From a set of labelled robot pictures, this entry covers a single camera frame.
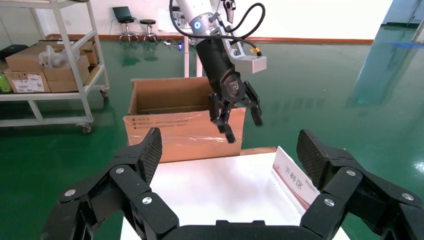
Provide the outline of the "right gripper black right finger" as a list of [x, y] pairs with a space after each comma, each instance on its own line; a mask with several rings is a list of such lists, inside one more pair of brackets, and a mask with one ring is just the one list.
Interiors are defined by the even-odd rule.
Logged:
[[320, 192], [301, 225], [329, 239], [347, 214], [360, 218], [382, 240], [422, 240], [424, 202], [410, 190], [367, 171], [345, 149], [299, 132], [297, 157]]

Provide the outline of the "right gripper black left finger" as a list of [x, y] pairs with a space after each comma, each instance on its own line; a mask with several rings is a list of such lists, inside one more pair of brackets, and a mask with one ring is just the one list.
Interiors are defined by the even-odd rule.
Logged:
[[43, 240], [91, 240], [111, 215], [122, 212], [143, 240], [162, 240], [179, 218], [154, 193], [151, 182], [162, 157], [161, 131], [119, 150], [100, 171], [58, 195], [41, 232]]

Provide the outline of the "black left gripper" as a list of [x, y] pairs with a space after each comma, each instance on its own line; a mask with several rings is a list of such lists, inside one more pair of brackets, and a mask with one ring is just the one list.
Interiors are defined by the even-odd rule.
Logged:
[[263, 125], [260, 98], [248, 81], [242, 82], [221, 39], [204, 39], [195, 49], [214, 92], [208, 96], [210, 121], [233, 144], [236, 138], [229, 125], [232, 104], [248, 107], [254, 124], [260, 127]]

